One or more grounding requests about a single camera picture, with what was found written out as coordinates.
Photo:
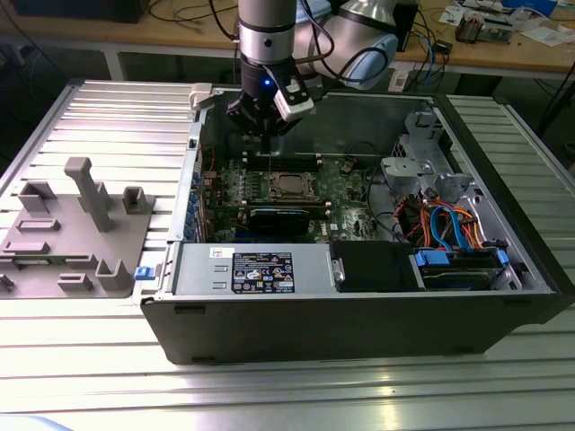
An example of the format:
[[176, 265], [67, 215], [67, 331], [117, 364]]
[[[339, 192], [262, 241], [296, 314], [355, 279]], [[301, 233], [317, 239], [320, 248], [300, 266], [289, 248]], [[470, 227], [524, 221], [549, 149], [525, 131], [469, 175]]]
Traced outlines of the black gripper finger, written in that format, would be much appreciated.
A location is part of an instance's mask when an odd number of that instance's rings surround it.
[[235, 101], [227, 105], [226, 115], [246, 136], [259, 139], [264, 154], [270, 152], [270, 115], [260, 99], [241, 93]]
[[279, 114], [272, 114], [268, 119], [268, 153], [272, 154], [278, 147], [276, 141], [279, 137], [286, 135], [294, 126], [296, 121], [285, 121]]

